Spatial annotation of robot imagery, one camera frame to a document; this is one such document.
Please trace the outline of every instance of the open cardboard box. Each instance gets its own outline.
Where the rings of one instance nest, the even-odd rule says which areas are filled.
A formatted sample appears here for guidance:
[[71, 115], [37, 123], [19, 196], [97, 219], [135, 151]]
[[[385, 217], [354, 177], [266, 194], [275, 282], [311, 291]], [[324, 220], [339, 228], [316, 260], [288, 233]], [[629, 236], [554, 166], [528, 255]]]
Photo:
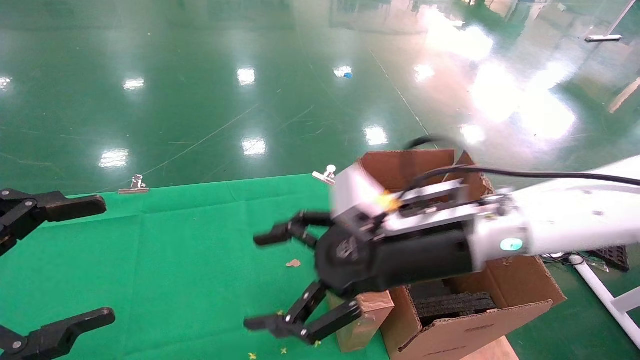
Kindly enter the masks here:
[[[466, 152], [456, 162], [453, 150], [368, 152], [360, 159], [361, 166], [390, 192], [401, 191], [419, 174], [454, 163], [474, 164]], [[493, 192], [482, 174], [449, 174], [431, 183], [461, 178], [465, 178], [470, 200]], [[395, 308], [381, 327], [391, 360], [460, 360], [566, 300], [537, 257], [490, 261], [482, 272], [452, 278], [451, 282], [460, 293], [488, 292], [498, 309], [436, 320], [423, 328], [408, 291], [391, 289]]]

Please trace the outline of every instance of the black robotic claw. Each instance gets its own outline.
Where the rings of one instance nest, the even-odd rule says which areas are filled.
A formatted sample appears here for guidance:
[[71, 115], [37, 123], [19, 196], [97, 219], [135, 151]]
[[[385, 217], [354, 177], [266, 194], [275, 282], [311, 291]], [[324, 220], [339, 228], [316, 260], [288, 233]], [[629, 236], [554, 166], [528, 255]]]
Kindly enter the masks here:
[[278, 339], [294, 336], [313, 345], [361, 317], [358, 302], [350, 300], [306, 323], [325, 296], [326, 288], [320, 282], [313, 282], [286, 314], [248, 318], [244, 320], [244, 327], [253, 331], [268, 330]]
[[[318, 240], [307, 232], [307, 227], [334, 225], [329, 213], [301, 211], [289, 222], [274, 226], [270, 233], [254, 236], [258, 246], [272, 245], [296, 238], [310, 249], [315, 250]], [[317, 320], [306, 323], [318, 305], [324, 300], [327, 285], [313, 282], [284, 315], [267, 315], [244, 320], [249, 330], [268, 330], [276, 338], [293, 336], [309, 345], [320, 341], [341, 328], [359, 319], [362, 311], [358, 302], [348, 299], [342, 305], [324, 314]]]
[[0, 256], [45, 221], [90, 217], [106, 210], [99, 195], [68, 199], [61, 192], [31, 195], [4, 189], [0, 192]]
[[0, 326], [0, 360], [50, 360], [67, 355], [78, 336], [115, 322], [108, 307], [50, 323], [23, 337]]

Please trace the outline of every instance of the green cloth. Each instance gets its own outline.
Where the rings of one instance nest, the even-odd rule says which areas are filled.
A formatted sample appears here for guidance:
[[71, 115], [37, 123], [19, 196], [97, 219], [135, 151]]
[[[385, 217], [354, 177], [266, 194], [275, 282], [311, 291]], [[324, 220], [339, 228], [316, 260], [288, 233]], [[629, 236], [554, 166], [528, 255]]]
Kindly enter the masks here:
[[[46, 223], [0, 258], [1, 324], [26, 335], [112, 307], [116, 322], [82, 335], [68, 360], [388, 359], [380, 334], [341, 354], [335, 336], [308, 347], [243, 327], [246, 316], [286, 311], [317, 279], [304, 246], [258, 249], [252, 235], [301, 209], [327, 209], [320, 181], [287, 176], [104, 198], [107, 213]], [[286, 267], [293, 259], [302, 265]]]

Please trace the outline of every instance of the white robotic arm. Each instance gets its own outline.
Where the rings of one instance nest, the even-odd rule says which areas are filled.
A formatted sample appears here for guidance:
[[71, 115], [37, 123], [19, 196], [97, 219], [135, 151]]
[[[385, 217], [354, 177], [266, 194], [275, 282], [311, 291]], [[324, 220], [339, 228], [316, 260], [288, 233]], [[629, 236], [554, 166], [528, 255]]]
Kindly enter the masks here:
[[[591, 173], [640, 179], [640, 156]], [[638, 186], [557, 179], [496, 198], [511, 209], [503, 217], [476, 218], [470, 246], [479, 267], [480, 261], [514, 252], [553, 254], [640, 242]]]
[[[498, 192], [480, 200], [467, 199], [467, 188], [460, 180], [417, 186], [429, 176], [487, 170], [571, 179]], [[451, 167], [420, 176], [405, 192], [389, 194], [355, 163], [335, 176], [330, 213], [301, 211], [288, 222], [275, 225], [270, 233], [253, 237], [258, 246], [298, 239], [315, 251], [319, 280], [286, 315], [247, 318], [244, 326], [313, 344], [360, 317], [354, 298], [361, 293], [478, 272], [489, 260], [514, 255], [639, 242], [638, 179], [640, 156], [591, 174]], [[310, 225], [328, 230], [316, 239], [307, 231]], [[307, 322], [326, 291], [346, 301], [318, 320]]]

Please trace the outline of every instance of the robotic arm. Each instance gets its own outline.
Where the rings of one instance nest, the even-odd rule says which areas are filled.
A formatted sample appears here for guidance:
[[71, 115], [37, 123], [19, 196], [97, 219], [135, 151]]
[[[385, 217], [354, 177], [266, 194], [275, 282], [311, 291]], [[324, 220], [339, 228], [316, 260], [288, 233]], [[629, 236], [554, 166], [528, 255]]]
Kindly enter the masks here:
[[[640, 179], [640, 156], [591, 173]], [[303, 211], [254, 237], [258, 246], [302, 241], [315, 250], [320, 280], [286, 314], [246, 319], [246, 328], [313, 344], [361, 316], [353, 300], [361, 293], [478, 272], [509, 256], [640, 242], [640, 187], [632, 184], [558, 179], [469, 201], [460, 180], [389, 194], [358, 163], [334, 180], [331, 213]], [[315, 239], [310, 225], [328, 230]], [[305, 323], [325, 291], [346, 301]]]
[[[0, 256], [12, 250], [44, 222], [59, 222], [102, 214], [98, 195], [68, 199], [60, 192], [28, 194], [0, 192]], [[78, 336], [112, 324], [113, 310], [103, 307], [42, 326], [27, 336], [0, 325], [0, 360], [50, 360], [67, 355]]]

